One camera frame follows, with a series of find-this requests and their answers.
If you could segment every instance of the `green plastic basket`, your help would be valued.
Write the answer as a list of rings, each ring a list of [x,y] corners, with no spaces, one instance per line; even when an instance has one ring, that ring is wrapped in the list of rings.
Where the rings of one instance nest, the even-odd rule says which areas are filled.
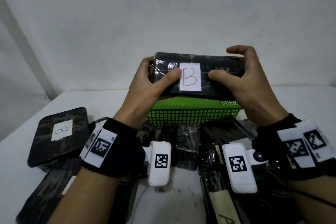
[[[240,109],[236,101],[176,97],[159,100],[146,120],[156,127],[162,127],[164,122],[199,125],[226,116],[236,117]]]

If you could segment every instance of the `person's left hand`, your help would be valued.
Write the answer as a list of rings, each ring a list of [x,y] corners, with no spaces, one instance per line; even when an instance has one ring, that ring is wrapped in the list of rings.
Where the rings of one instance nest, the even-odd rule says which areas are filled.
[[[129,86],[123,105],[113,119],[138,129],[146,120],[148,112],[158,101],[162,92],[181,77],[181,69],[175,68],[161,80],[151,83],[148,79],[149,66],[153,57],[142,60]]]

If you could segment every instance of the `white table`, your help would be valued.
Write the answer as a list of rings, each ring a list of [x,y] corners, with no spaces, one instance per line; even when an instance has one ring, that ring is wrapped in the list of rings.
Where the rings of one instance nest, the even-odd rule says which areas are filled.
[[[275,87],[281,104],[298,118],[315,121],[336,146],[336,88],[331,86]],[[112,117],[127,90],[65,92],[49,103],[0,143],[0,220],[15,223],[26,199],[45,173],[29,168],[27,158],[37,125],[45,116],[86,107],[89,121]],[[133,223],[205,223],[203,196],[197,172],[175,168],[165,192],[149,188],[137,207]],[[140,182],[135,202],[145,183]]]

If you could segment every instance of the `hand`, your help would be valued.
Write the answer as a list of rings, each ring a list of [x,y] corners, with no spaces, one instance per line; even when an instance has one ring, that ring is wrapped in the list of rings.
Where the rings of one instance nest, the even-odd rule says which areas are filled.
[[[244,55],[245,74],[239,78],[223,70],[212,70],[209,78],[221,82],[232,92],[256,126],[267,126],[286,118],[288,112],[273,93],[254,48],[236,45],[227,48],[226,52]]]
[[[151,83],[148,79],[148,69],[152,61],[153,57],[142,60],[123,105],[113,117],[132,128],[138,129],[145,122],[149,110],[158,101],[162,92],[181,77],[181,69],[176,68],[158,82]]]

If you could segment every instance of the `person's right hand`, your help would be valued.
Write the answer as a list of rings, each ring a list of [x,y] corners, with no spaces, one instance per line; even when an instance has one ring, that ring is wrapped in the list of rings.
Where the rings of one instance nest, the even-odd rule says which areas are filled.
[[[286,118],[288,112],[273,93],[254,48],[236,45],[227,48],[226,52],[244,55],[245,74],[239,78],[223,70],[212,70],[209,78],[221,82],[232,92],[256,126],[267,126]]]

